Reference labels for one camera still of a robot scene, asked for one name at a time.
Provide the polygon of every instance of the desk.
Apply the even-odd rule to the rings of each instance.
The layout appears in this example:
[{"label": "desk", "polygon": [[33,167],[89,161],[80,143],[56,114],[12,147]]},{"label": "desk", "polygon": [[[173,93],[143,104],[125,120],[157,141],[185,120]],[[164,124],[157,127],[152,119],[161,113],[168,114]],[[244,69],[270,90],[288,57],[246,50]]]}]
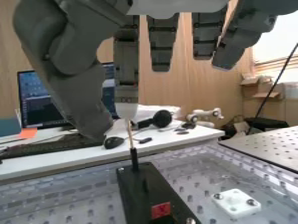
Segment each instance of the desk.
[{"label": "desk", "polygon": [[[158,131],[156,128],[149,128],[141,131],[136,138],[152,137],[153,141],[140,145],[136,144],[139,154],[148,155],[154,154],[158,150],[168,150],[176,146],[197,143],[204,140],[217,139],[224,135],[224,132],[216,129],[209,129],[197,126],[194,130],[189,131],[186,135],[177,135],[174,128],[181,124],[181,121],[172,122],[168,131]],[[37,139],[25,140],[36,141],[40,138],[51,137],[49,132],[41,132],[37,134]],[[52,130],[53,135],[61,135],[64,132]],[[108,137],[119,136],[127,138],[127,127],[124,120],[119,120],[115,123],[112,130],[108,132]],[[0,181],[16,178],[25,178],[25,176],[37,175],[40,173],[53,172],[72,167],[87,166],[88,164],[97,163],[104,164],[108,161],[117,161],[129,157],[129,142],[115,148],[113,150],[105,150],[103,146],[91,147],[65,152],[49,153],[44,155],[28,156],[3,161],[0,165]]]}]

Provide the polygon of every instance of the cable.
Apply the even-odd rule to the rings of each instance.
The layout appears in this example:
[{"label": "cable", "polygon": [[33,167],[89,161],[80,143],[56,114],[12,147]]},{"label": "cable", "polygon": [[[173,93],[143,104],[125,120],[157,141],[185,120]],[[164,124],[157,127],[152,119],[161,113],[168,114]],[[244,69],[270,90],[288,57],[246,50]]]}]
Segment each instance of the cable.
[{"label": "cable", "polygon": [[281,70],[281,73],[280,73],[280,75],[278,75],[278,77],[277,77],[277,80],[276,80],[276,82],[274,82],[274,84],[273,84],[273,87],[272,87],[272,89],[270,89],[270,91],[269,91],[269,93],[268,93],[268,96],[265,97],[264,102],[262,102],[262,104],[261,104],[261,106],[260,106],[260,108],[258,108],[258,112],[257,112],[256,117],[254,117],[254,119],[253,119],[253,122],[252,122],[252,124],[250,124],[249,131],[248,131],[246,135],[250,134],[252,128],[253,128],[253,126],[254,126],[254,124],[256,124],[256,121],[257,121],[258,116],[260,116],[260,114],[261,114],[261,112],[262,112],[264,106],[265,106],[265,104],[266,104],[266,102],[268,102],[268,99],[269,99],[269,97],[270,97],[270,95],[272,95],[272,92],[273,92],[273,90],[274,90],[274,88],[276,88],[276,86],[277,86],[277,83],[278,83],[278,81],[280,81],[280,79],[281,79],[281,77],[282,77],[282,74],[284,74],[284,72],[285,72],[285,70],[286,70],[286,67],[288,67],[289,62],[290,62],[290,60],[292,60],[292,57],[293,57],[293,55],[294,55],[294,53],[295,53],[297,47],[298,47],[298,42],[297,42],[297,44],[295,44],[295,46],[294,46],[294,48],[293,48],[293,50],[292,50],[292,53],[290,53],[290,55],[289,55],[289,57],[288,57],[288,59],[286,59],[286,63],[285,63],[285,65],[284,65],[284,68],[282,68],[282,70]]}]

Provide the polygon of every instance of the red label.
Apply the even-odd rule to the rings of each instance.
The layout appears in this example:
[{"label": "red label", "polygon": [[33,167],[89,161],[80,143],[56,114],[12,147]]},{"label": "red label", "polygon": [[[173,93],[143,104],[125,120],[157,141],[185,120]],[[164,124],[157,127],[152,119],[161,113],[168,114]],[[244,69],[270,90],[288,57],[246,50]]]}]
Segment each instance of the red label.
[{"label": "red label", "polygon": [[152,207],[152,219],[158,219],[168,215],[170,215],[170,202]]}]

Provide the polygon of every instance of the computer monitor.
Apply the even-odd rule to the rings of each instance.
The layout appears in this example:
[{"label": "computer monitor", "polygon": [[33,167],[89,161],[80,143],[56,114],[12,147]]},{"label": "computer monitor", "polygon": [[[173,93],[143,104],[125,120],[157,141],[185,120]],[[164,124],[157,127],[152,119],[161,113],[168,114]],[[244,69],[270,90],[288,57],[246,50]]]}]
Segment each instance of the computer monitor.
[{"label": "computer monitor", "polygon": [[[103,103],[112,117],[119,118],[115,107],[115,64],[103,64],[107,80],[103,84]],[[23,128],[52,128],[71,125],[60,114],[52,97],[35,71],[17,73]]]}]

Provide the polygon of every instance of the white block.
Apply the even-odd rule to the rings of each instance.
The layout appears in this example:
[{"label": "white block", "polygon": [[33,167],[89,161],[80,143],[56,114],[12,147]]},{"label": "white block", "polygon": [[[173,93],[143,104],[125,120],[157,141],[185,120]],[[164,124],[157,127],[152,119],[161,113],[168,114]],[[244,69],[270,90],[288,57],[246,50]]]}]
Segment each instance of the white block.
[{"label": "white block", "polygon": [[233,219],[250,216],[262,210],[261,203],[240,189],[221,192],[220,197],[214,194],[212,200]]}]

